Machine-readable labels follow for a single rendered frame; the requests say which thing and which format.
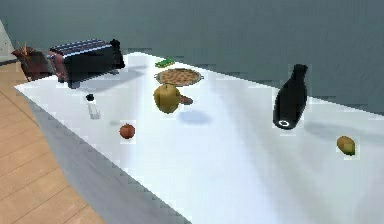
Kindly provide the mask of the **yellow green apple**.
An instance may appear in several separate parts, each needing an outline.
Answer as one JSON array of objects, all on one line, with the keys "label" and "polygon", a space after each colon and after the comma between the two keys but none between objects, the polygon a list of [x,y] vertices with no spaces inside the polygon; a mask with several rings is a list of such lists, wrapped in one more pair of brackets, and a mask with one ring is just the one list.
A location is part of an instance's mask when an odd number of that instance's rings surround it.
[{"label": "yellow green apple", "polygon": [[178,108],[181,94],[174,85],[163,84],[154,91],[153,97],[158,109],[161,112],[170,114]]}]

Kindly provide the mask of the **round pan with brown food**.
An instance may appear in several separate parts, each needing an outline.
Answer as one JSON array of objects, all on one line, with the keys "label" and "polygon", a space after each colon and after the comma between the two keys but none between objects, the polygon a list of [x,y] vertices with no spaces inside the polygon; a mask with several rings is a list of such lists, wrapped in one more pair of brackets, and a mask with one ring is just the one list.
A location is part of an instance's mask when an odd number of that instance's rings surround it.
[{"label": "round pan with brown food", "polygon": [[174,68],[159,72],[154,76],[154,78],[160,84],[170,84],[174,85],[175,87],[185,87],[200,82],[204,76],[192,69]]}]

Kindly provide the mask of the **white table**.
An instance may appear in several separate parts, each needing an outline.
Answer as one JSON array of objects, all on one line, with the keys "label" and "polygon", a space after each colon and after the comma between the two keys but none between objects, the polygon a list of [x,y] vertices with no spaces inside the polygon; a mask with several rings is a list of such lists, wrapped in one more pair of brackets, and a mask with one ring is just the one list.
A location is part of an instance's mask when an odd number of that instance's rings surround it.
[{"label": "white table", "polygon": [[125,61],[76,89],[55,77],[19,86],[67,181],[106,224],[384,224],[383,116],[313,98],[282,130],[275,88],[209,70],[183,89],[193,103],[165,114],[156,58]]}]

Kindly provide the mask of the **red tomato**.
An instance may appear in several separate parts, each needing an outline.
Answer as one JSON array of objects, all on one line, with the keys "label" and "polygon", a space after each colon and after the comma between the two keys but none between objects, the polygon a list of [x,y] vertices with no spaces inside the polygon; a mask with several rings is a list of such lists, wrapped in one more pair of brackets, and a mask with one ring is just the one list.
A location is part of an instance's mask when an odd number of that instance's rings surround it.
[{"label": "red tomato", "polygon": [[131,139],[135,135],[135,127],[131,124],[124,124],[119,130],[120,136],[124,139]]}]

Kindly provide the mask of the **black bottle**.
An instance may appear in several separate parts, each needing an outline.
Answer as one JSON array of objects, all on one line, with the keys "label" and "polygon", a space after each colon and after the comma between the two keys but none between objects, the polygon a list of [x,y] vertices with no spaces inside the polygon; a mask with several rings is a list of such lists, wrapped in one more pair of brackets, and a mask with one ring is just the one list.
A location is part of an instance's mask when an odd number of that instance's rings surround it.
[{"label": "black bottle", "polygon": [[307,65],[295,64],[291,77],[278,91],[273,109],[273,123],[276,127],[291,130],[299,123],[307,103],[307,70]]}]

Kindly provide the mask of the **clear shaker with black cap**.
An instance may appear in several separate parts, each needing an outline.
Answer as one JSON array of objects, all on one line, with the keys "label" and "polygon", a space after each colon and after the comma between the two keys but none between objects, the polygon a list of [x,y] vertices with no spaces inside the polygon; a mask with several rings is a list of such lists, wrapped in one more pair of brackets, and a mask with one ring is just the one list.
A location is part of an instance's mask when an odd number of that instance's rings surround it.
[{"label": "clear shaker with black cap", "polygon": [[89,112],[90,118],[91,119],[99,119],[100,118],[100,111],[98,109],[94,95],[88,94],[86,96],[86,101],[87,101],[87,107],[88,107],[88,112]]}]

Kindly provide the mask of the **black and silver toaster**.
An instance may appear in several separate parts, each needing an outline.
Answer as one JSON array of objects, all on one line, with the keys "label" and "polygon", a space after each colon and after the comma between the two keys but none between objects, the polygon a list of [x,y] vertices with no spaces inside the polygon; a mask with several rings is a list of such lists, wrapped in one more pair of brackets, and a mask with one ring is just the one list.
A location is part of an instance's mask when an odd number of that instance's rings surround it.
[{"label": "black and silver toaster", "polygon": [[58,81],[66,82],[71,89],[105,73],[117,74],[125,67],[120,42],[116,39],[89,39],[57,45],[50,48],[47,60]]}]

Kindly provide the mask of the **dark red box with sticks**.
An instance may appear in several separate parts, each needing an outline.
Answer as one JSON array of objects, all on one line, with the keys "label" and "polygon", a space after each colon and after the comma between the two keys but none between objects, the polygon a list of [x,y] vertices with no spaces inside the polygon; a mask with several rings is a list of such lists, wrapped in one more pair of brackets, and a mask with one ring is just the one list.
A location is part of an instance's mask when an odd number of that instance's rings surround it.
[{"label": "dark red box with sticks", "polygon": [[33,47],[19,44],[12,54],[20,61],[26,79],[31,82],[52,75],[46,56]]}]

